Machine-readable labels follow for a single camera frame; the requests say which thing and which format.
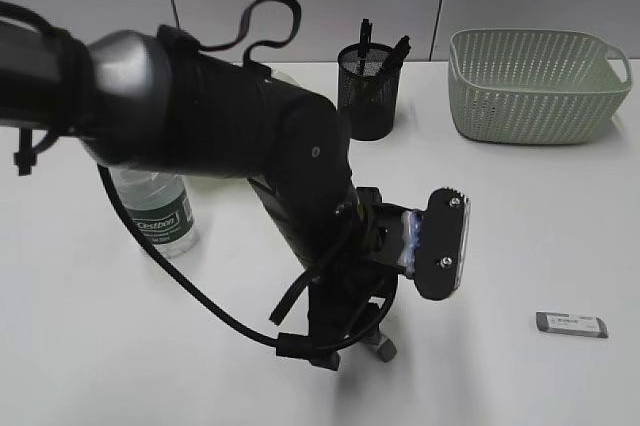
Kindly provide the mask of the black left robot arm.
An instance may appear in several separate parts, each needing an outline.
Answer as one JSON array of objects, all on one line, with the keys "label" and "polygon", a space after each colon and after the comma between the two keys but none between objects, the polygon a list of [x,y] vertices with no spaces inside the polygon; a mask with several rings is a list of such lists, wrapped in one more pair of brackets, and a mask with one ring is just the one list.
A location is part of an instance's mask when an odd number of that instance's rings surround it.
[{"label": "black left robot arm", "polygon": [[110,170],[245,179],[303,266],[272,312],[281,321],[301,293],[308,331],[269,337],[242,324],[169,261],[160,267],[241,335],[336,370],[361,343],[396,355],[381,322],[396,296],[394,268],[372,259],[384,243],[374,188],[353,184],[346,122],[324,96],[273,77],[245,56],[234,65],[185,31],[117,31],[85,44],[23,6],[1,5],[1,122],[19,132],[14,155],[29,174],[63,137],[94,158],[123,215]]}]

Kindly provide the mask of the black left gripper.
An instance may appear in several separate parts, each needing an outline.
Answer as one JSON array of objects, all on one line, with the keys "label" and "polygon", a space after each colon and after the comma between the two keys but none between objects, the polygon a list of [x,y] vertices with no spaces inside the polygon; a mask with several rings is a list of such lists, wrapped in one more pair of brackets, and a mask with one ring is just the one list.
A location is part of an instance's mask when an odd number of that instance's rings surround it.
[{"label": "black left gripper", "polygon": [[353,197],[336,208],[329,226],[305,239],[289,238],[304,272],[277,303],[272,322],[281,324],[306,293],[308,332],[280,333],[277,356],[336,371],[341,350],[362,344],[363,337],[381,331],[380,323],[398,287],[391,267],[373,259],[382,250],[387,234],[375,217],[375,208],[381,204],[377,188],[358,187]]}]

